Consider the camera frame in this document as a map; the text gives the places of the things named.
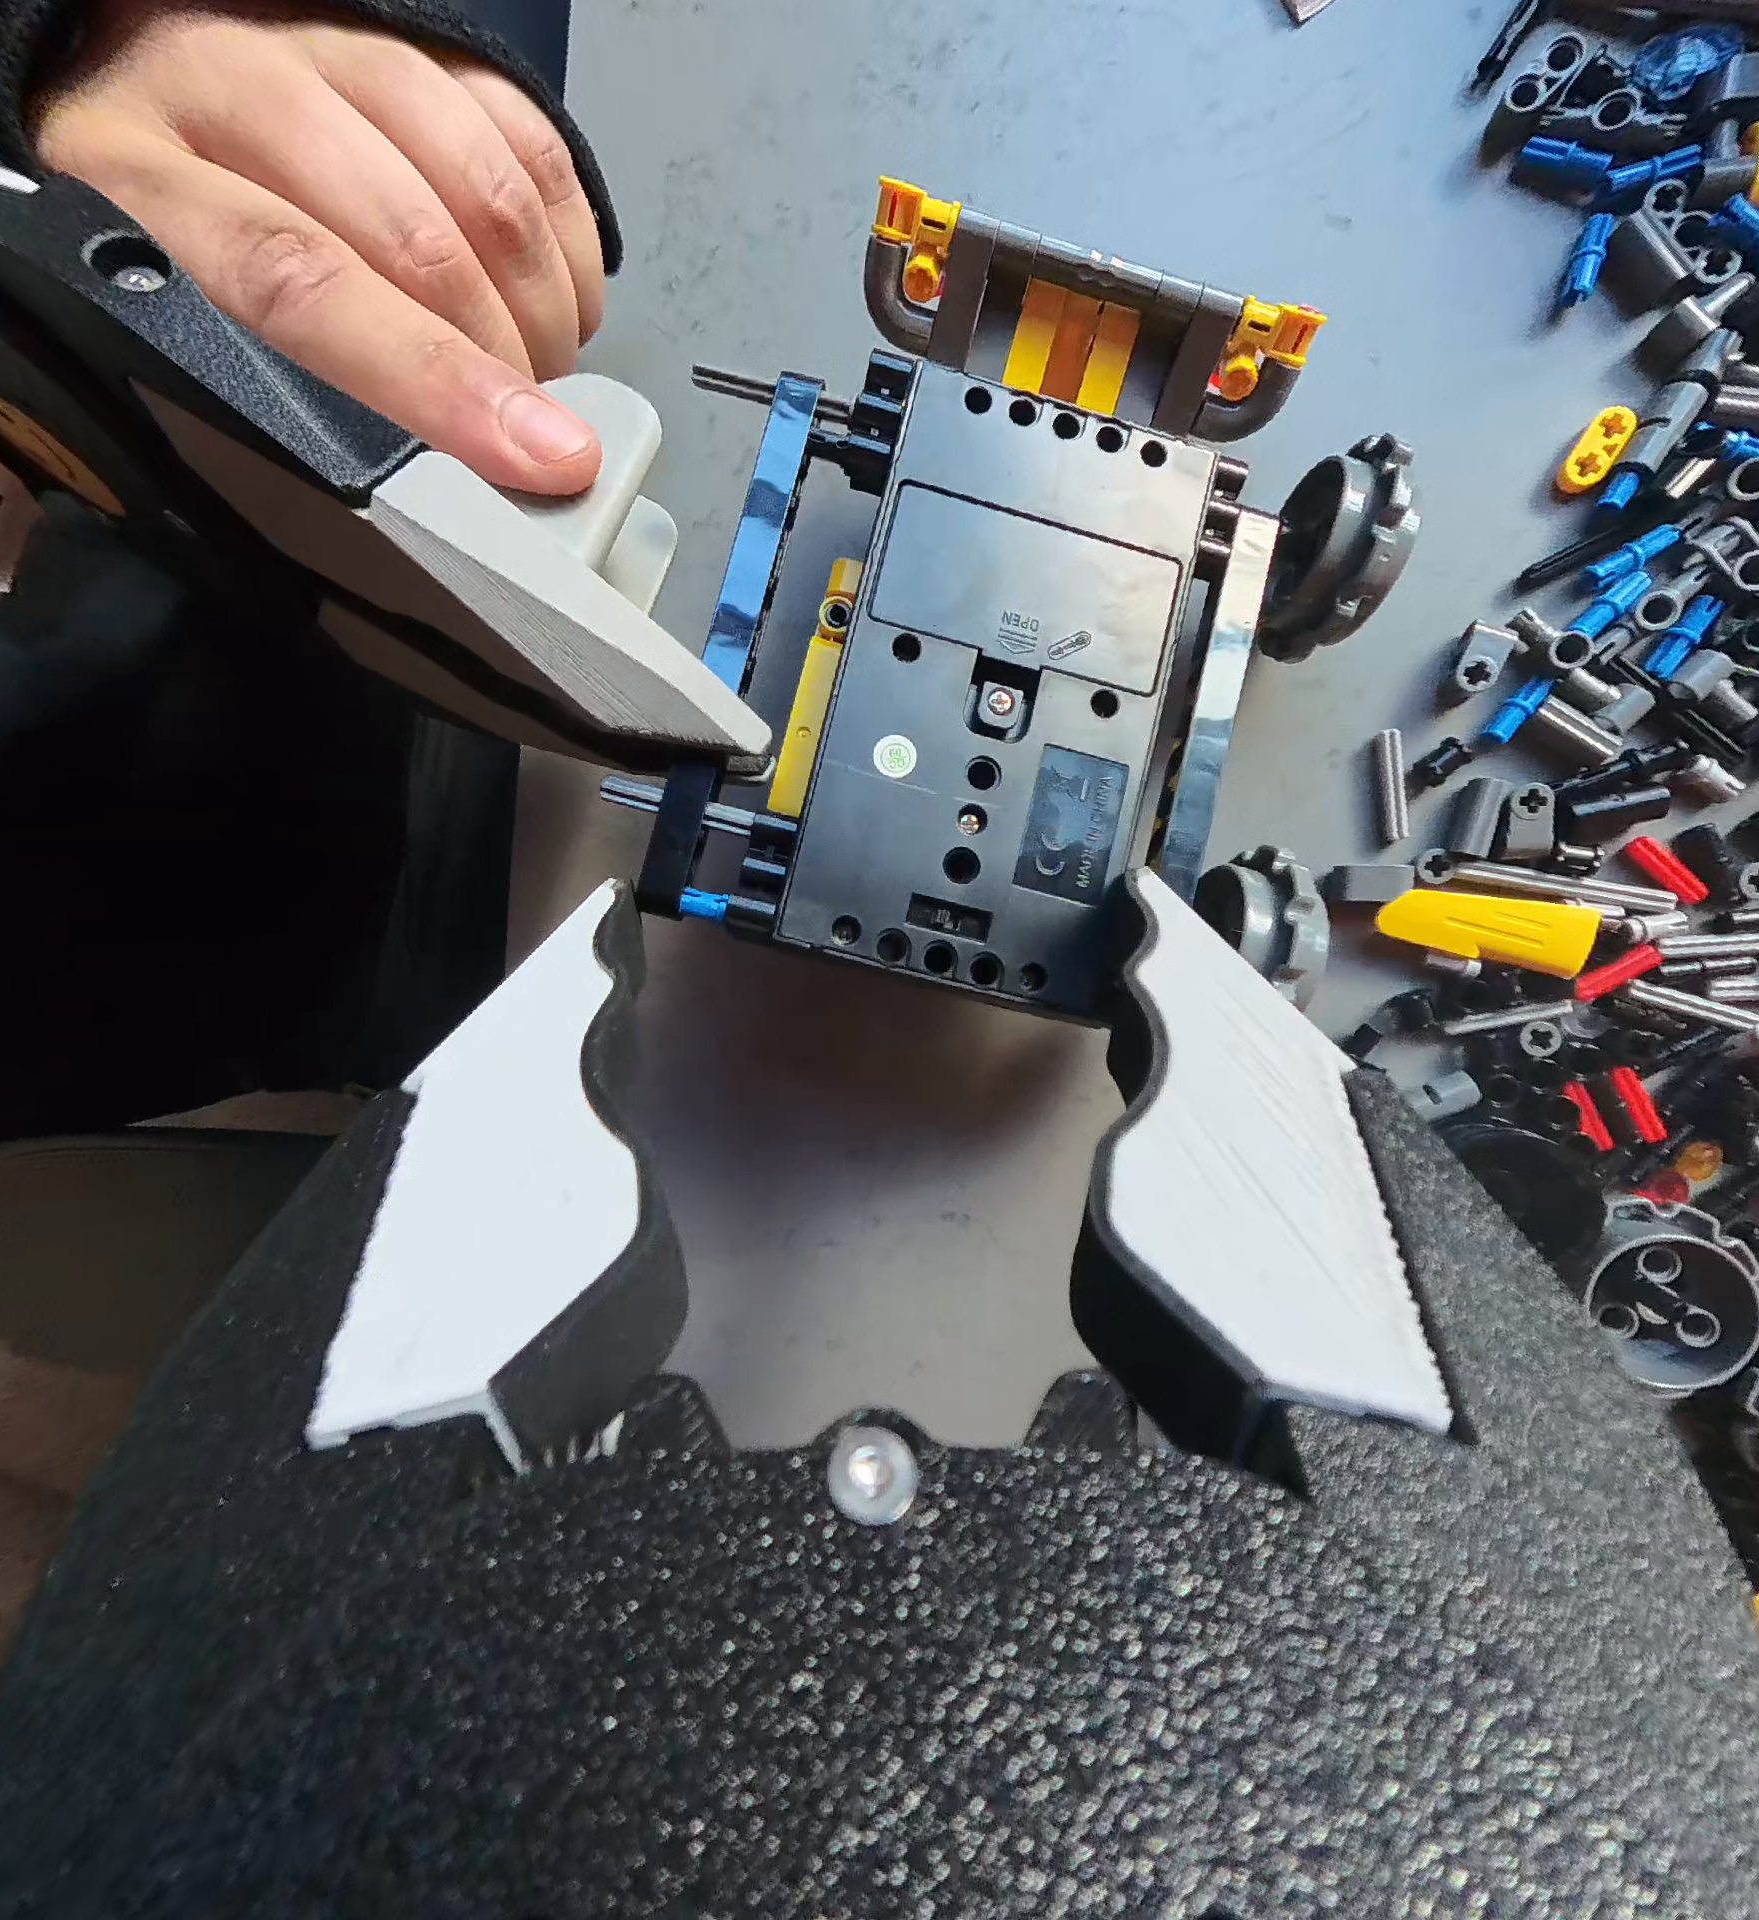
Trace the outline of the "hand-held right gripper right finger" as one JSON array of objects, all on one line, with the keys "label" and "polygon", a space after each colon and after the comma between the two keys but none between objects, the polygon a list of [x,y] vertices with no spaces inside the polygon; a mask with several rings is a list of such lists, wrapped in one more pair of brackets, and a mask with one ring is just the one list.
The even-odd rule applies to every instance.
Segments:
[{"label": "hand-held right gripper right finger", "polygon": [[1441,1365],[1343,1054],[1154,872],[1123,963],[1077,1245],[1077,1329],[1179,1449],[1303,1486],[1286,1410],[1443,1436]]}]

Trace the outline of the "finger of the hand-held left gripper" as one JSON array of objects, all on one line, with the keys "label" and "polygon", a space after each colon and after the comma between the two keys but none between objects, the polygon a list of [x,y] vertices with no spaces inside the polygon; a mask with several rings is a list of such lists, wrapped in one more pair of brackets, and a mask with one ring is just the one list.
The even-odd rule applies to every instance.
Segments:
[{"label": "finger of the hand-held left gripper", "polygon": [[587,492],[501,492],[427,449],[363,505],[153,389],[143,402],[186,462],[331,596],[415,617],[606,731],[757,753],[761,772],[768,722],[652,617],[677,541],[671,516],[641,493],[661,440],[652,402],[601,373],[544,391],[601,442]]},{"label": "finger of the hand-held left gripper", "polygon": [[579,708],[541,691],[431,625],[370,607],[358,596],[324,596],[320,626],[367,671],[403,688],[442,715],[515,745],[574,755],[628,774],[667,774],[681,760],[704,760],[755,781],[760,755],[663,735],[606,731]]}]

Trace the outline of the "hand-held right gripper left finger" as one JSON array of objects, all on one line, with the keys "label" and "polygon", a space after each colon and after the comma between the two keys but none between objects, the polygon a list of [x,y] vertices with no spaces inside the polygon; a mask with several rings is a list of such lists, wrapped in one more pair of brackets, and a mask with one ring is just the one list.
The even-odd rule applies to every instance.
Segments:
[{"label": "hand-held right gripper left finger", "polygon": [[685,1263],[626,1116],[643,980],[630,888],[602,881],[411,1071],[310,1447],[469,1416],[529,1471],[670,1356]]}]

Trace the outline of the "black yellow toy block vehicle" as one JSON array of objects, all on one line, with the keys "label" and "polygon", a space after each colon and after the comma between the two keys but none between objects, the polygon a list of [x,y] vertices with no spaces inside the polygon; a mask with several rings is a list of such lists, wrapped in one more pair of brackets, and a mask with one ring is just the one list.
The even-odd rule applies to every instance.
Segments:
[{"label": "black yellow toy block vehicle", "polygon": [[1371,436],[1279,514],[1225,446],[1286,404],[1322,312],[881,180],[862,288],[889,344],[846,404],[700,370],[766,427],[701,659],[747,688],[813,467],[875,499],[825,589],[771,785],[606,778],[652,813],[639,910],[1095,1020],[1133,867],[1203,870],[1250,659],[1361,626],[1420,517]]}]

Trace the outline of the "grey desk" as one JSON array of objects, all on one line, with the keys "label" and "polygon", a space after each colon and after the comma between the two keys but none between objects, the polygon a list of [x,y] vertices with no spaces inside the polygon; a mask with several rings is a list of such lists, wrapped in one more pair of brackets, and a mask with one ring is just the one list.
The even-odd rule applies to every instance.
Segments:
[{"label": "grey desk", "polygon": [[[694,361],[856,382],[875,180],[1154,267],[1328,312],[1248,496],[1374,429],[1414,446],[1423,528],[1352,640],[1259,659],[1214,858],[1361,851],[1365,750],[1423,747],[1433,665],[1559,541],[1542,471],[1623,367],[1607,317],[1539,319],[1561,215],[1471,166],[1463,67],[1507,4],[579,4],[569,92],[626,242],[593,367],[666,422],[681,550],[659,611],[704,619],[757,420]],[[635,1113],[685,1256],[666,1370],[744,1447],[891,1405],[999,1446],[1095,1363],[1069,1260],[1125,1111],[1107,1037],[899,972],[647,922]]]}]

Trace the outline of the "person's left hand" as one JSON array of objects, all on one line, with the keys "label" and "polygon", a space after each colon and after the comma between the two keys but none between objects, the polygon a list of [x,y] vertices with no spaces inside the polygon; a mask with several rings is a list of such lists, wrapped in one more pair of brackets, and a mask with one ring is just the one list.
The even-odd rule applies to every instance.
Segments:
[{"label": "person's left hand", "polygon": [[602,321],[584,176],[481,61],[301,4],[107,4],[32,131],[270,348],[481,479],[596,476],[544,391]]}]

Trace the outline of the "pile of building block parts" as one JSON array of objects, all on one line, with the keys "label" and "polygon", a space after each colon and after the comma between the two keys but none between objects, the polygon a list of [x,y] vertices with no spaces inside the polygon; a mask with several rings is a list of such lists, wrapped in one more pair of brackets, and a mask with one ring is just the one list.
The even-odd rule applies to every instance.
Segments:
[{"label": "pile of building block parts", "polygon": [[1520,4],[1472,89],[1487,148],[1581,215],[1556,288],[1643,321],[1639,393],[1553,492],[1561,589],[1472,622],[1466,731],[1371,747],[1383,860],[1333,869],[1447,985],[1346,1038],[1436,1051],[1408,1093],[1678,1413],[1759,1608],[1759,4]]}]

